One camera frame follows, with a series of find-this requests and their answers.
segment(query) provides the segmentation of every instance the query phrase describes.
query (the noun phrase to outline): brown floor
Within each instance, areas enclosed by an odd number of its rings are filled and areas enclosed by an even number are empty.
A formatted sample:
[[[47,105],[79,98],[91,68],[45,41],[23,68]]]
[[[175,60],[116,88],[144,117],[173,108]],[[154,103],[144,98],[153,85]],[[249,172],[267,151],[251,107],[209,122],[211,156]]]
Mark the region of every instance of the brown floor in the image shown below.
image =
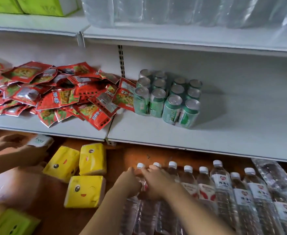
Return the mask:
[[[0,136],[12,131],[1,131]],[[22,133],[28,137],[33,134]],[[55,143],[49,149],[51,157],[60,145],[80,150],[82,145],[92,141],[53,137]],[[150,146],[119,143],[116,147],[106,145],[107,170],[106,190],[110,189],[118,176],[128,167],[135,167],[138,162],[145,165],[159,162],[166,167],[169,161],[176,161],[180,171],[184,165],[195,169],[195,176],[200,166],[212,169],[212,161],[219,159],[227,171],[244,173],[245,167],[253,166],[249,158],[233,157],[219,154],[206,154],[178,149],[165,149]],[[281,163],[287,170],[287,163]],[[95,209],[65,209],[63,202],[67,184],[40,173],[40,167],[13,169],[0,174],[0,201],[23,210],[42,220],[35,235],[78,235],[90,220]]]

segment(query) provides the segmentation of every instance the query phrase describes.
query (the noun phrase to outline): white bottle label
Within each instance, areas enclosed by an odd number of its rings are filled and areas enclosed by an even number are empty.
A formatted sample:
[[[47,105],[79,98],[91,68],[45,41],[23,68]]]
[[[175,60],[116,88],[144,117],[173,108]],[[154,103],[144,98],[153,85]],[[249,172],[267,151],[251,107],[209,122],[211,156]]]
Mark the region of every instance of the white bottle label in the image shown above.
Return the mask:
[[[196,185],[181,182],[182,186],[195,198],[197,198],[198,188]]]
[[[228,176],[226,175],[214,174],[212,175],[212,180],[214,181],[217,189],[229,189],[230,187]]]
[[[234,189],[234,195],[238,205],[253,205],[250,191],[246,189]]]
[[[287,221],[287,203],[283,202],[274,202],[277,212],[280,219]]]
[[[259,183],[248,183],[254,199],[262,199],[272,201],[270,193],[266,185]]]
[[[215,188],[206,184],[199,184],[198,198],[200,200],[215,201]]]

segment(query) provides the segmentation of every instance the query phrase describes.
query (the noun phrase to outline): white metal shelf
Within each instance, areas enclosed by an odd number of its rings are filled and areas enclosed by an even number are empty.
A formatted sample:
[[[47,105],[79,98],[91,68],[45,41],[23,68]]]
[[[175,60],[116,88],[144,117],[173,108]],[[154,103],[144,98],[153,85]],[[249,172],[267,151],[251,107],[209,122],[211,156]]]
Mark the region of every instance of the white metal shelf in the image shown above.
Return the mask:
[[[1,14],[0,30],[76,36],[89,23],[83,10],[67,17]]]
[[[137,24],[102,29],[91,26],[84,31],[84,37],[130,46],[287,56],[286,28]]]
[[[53,124],[50,128],[40,122],[36,115],[0,116],[0,129],[41,133],[69,138],[82,138],[88,140],[104,141],[110,128],[109,123],[102,130],[96,130],[87,121],[78,118],[69,118],[60,123]]]
[[[115,142],[287,161],[287,100],[203,94],[194,129],[131,111],[115,116]]]

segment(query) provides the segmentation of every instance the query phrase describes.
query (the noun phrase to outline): white bottle cap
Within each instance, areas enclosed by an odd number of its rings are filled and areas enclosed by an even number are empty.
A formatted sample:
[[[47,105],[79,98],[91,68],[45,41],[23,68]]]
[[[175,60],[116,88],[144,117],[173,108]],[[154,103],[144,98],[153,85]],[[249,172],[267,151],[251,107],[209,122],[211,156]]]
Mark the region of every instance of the white bottle cap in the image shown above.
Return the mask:
[[[162,167],[161,164],[158,163],[158,162],[153,163],[153,165],[155,165],[155,166],[157,166],[157,167]]]
[[[245,173],[246,173],[246,174],[256,175],[255,169],[253,169],[253,168],[251,168],[251,167],[246,167],[246,168],[245,168]]]
[[[184,171],[193,173],[193,167],[186,165],[186,166],[184,166]]]
[[[213,161],[213,166],[218,166],[218,167],[222,167],[223,163],[220,160],[214,160]]]
[[[209,173],[208,167],[199,167],[199,172],[208,174]]]
[[[238,172],[231,172],[231,178],[238,178],[240,179],[240,174]]]
[[[169,162],[169,167],[174,167],[175,169],[177,169],[177,163],[176,162]]]
[[[143,163],[139,162],[139,163],[137,164],[137,168],[143,168],[143,167],[145,167],[145,165],[144,165]]]

